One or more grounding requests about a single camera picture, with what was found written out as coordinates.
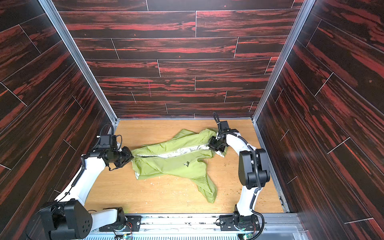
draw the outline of wood panel wall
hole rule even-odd
[[[120,118],[250,117],[300,0],[54,0]]]
[[[0,239],[45,239],[34,213],[109,120],[38,1],[0,9]]]
[[[257,124],[317,239],[384,239],[383,1],[317,0]]]

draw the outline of back wall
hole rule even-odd
[[[300,0],[54,0],[119,118],[250,117]]]

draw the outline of green garment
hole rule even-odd
[[[207,146],[212,136],[216,136],[216,132],[210,129],[198,134],[183,129],[169,141],[133,150],[132,164],[137,179],[164,174],[189,178],[207,201],[214,203],[217,188],[207,175],[207,164],[203,161],[215,154]]]

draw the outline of light wood surface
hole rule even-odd
[[[239,130],[253,146],[260,148],[251,120],[228,120],[229,126]],[[115,134],[123,137],[123,146],[129,149],[171,139],[181,129],[200,132],[205,128],[217,129],[214,120],[129,120],[121,121]],[[240,198],[242,185],[238,179],[238,155],[228,148],[225,158],[216,155],[206,160],[207,172],[218,193],[210,204],[189,179],[170,175],[136,180],[132,164],[108,171],[98,177],[87,198],[87,210],[123,207],[126,213],[230,213]],[[260,193],[256,211],[283,212],[272,180]]]

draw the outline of aluminum corner post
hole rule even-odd
[[[305,0],[301,6],[299,13],[296,17],[296,20],[292,26],[292,29],[288,35],[288,38],[284,44],[284,47],[280,53],[279,59],[276,62],[275,68],[273,69],[269,81],[265,87],[265,91],[260,98],[259,104],[256,108],[254,115],[252,116],[252,121],[255,123],[260,116],[260,113],[271,94],[272,88],[276,83],[277,77],[280,75],[281,70],[283,69],[284,63],[287,60],[289,53],[291,52],[293,45],[296,42],[297,37],[300,34],[301,29],[304,26],[305,21],[313,7],[315,0]]]
[[[68,51],[71,53],[74,61],[79,66],[81,72],[83,73],[85,79],[91,86],[91,89],[95,93],[99,102],[103,106],[108,118],[110,119],[112,124],[116,124],[117,116],[113,111],[111,105],[109,104],[107,98],[105,97],[103,91],[101,90],[99,84],[96,81],[93,73],[89,69],[88,64],[85,62],[84,57],[80,53],[79,48],[74,42],[70,32],[65,26],[64,21],[62,20],[59,12],[57,11],[55,5],[52,0],[38,0],[40,5],[43,7],[45,13],[47,14],[49,20],[51,20],[52,25],[55,27],[56,31],[59,33],[63,43],[67,47]]]

